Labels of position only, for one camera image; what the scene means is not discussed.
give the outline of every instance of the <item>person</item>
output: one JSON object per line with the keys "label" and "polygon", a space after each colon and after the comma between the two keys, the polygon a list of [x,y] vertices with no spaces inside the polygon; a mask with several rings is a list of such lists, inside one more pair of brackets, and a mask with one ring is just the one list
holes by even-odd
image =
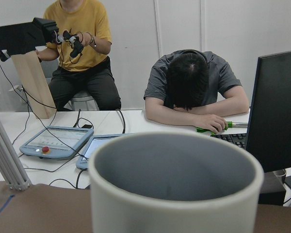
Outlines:
{"label": "person", "polygon": [[40,61],[59,57],[59,66],[48,85],[57,110],[67,111],[64,106],[83,89],[93,96],[100,110],[120,109],[108,57],[112,40],[104,5],[98,0],[57,0],[46,9],[44,18],[56,22],[57,36],[68,31],[84,47],[75,58],[70,56],[73,49],[68,42],[47,43],[46,49],[36,51]]}
{"label": "person", "polygon": [[[225,98],[217,102],[218,92]],[[178,50],[152,67],[144,94],[149,120],[221,132],[225,116],[247,113],[249,101],[229,64],[207,51]]]}

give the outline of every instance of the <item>blue line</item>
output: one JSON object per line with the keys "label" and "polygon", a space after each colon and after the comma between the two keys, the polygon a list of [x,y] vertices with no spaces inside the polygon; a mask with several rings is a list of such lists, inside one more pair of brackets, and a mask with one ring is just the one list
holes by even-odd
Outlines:
{"label": "blue line", "polygon": [[15,197],[15,195],[10,195],[9,199],[5,202],[5,204],[1,207],[0,213],[4,210],[4,208],[10,203],[12,198]]}

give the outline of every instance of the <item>white table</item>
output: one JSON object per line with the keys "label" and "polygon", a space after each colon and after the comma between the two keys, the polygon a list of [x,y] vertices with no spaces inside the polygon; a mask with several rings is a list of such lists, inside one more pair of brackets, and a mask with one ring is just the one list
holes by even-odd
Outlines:
{"label": "white table", "polygon": [[[188,132],[188,133],[197,133],[195,127],[193,126],[169,126],[159,124],[153,121],[149,121],[145,117],[144,110],[123,110],[123,116],[126,122],[126,131],[125,133],[140,133],[140,132],[152,132],[152,131],[177,131],[177,132]],[[0,113],[0,120],[10,138],[13,142],[14,139],[23,131],[25,128],[25,122],[28,117],[28,113],[15,113],[15,112],[2,112]],[[33,114],[30,114],[30,118],[27,123],[27,127],[24,133],[20,135],[20,137],[15,141],[14,148],[18,155],[22,153],[19,151],[19,147],[28,141],[31,137],[36,135],[39,131],[41,131],[44,126],[48,126],[52,120],[52,125],[55,126],[66,126],[72,127],[78,117],[78,112],[58,112],[55,116],[55,119],[42,119],[38,120]],[[117,111],[82,111],[80,117],[85,118],[92,122],[94,125],[94,134],[115,134],[122,133],[123,130],[123,121],[119,112]],[[233,122],[248,122],[249,114],[240,114],[235,116],[225,117],[227,121]],[[84,124],[89,124],[86,120],[80,120],[79,126],[81,127]],[[246,128],[230,128],[223,133],[245,133]],[[210,132],[203,133],[205,136],[209,136]],[[56,172],[50,173],[45,171],[38,170],[30,170],[27,169],[26,172],[33,184],[44,183],[49,184],[55,179],[66,179],[76,184],[77,176],[80,172],[79,169],[76,168],[76,161],[78,158],[72,159],[62,168],[57,170]],[[59,166],[61,166],[66,161],[57,161],[51,159],[39,159],[35,156],[26,156],[23,155],[20,158],[24,167],[31,168],[42,168],[47,170],[55,170]],[[288,169],[287,175],[291,175],[291,168]],[[0,174],[0,181],[3,181],[3,177]],[[81,174],[79,179],[79,188],[85,188],[90,183],[88,172],[85,171]],[[55,181],[53,186],[57,187],[67,187],[72,188],[72,186],[65,181]],[[291,197],[291,191],[289,188],[287,189],[286,199]]]}

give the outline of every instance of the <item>person in yellow shirt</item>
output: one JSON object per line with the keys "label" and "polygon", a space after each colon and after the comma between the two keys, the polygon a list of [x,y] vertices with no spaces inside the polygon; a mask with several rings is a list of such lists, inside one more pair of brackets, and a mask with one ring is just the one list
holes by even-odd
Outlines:
{"label": "person in yellow shirt", "polygon": [[94,97],[100,110],[121,108],[111,73],[111,32],[104,5],[98,0],[57,0],[50,5],[45,19],[56,22],[59,35],[68,31],[76,35],[83,50],[71,57],[69,43],[47,43],[47,48],[37,51],[39,60],[52,61],[59,57],[59,66],[53,72],[49,89],[58,111],[80,90],[86,89]]}

